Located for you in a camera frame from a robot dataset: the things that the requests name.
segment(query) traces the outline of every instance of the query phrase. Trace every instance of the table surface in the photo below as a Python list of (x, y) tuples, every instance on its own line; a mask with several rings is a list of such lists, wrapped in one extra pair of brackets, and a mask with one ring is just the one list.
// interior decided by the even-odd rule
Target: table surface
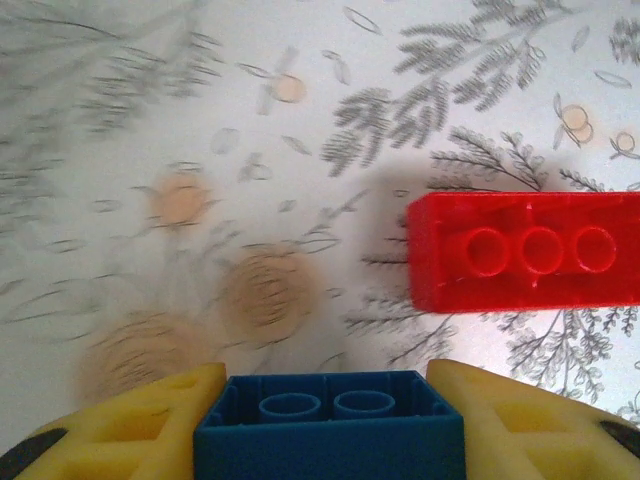
[(2, 0), (0, 451), (216, 359), (448, 357), (640, 422), (637, 307), (415, 311), (403, 217), (640, 189), (633, 3)]

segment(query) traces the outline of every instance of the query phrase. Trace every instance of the blue lego brick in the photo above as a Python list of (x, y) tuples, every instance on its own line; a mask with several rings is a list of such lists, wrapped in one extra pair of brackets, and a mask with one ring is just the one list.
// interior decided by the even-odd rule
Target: blue lego brick
[(233, 376), (195, 480), (464, 480), (464, 426), (417, 372)]

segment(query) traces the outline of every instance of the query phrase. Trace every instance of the plastic toy block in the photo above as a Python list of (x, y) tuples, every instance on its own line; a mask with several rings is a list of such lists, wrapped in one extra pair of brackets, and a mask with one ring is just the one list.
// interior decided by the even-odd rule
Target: plastic toy block
[(416, 372), (231, 377), (198, 480), (465, 478), (463, 419)]
[(0, 457), (0, 478), (193, 480), (193, 431), (226, 381), (204, 365), (56, 420)]
[(640, 193), (431, 193), (408, 238), (420, 310), (640, 303)]
[(464, 417), (469, 480), (640, 478), (640, 431), (615, 415), (451, 360), (427, 380)]

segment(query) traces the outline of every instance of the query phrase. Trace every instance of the red lego brick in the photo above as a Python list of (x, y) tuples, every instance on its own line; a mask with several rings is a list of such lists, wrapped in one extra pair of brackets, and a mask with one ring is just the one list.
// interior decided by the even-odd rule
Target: red lego brick
[(419, 310), (640, 304), (640, 193), (431, 193), (408, 230)]

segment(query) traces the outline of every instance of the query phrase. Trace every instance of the floral pattern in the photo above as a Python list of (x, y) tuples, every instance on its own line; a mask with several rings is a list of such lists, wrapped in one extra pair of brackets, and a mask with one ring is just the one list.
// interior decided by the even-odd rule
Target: floral pattern
[(63, 3), (0, 0), (0, 451), (210, 360), (455, 358), (639, 422), (637, 306), (418, 311), (405, 218), (639, 191), (634, 2)]

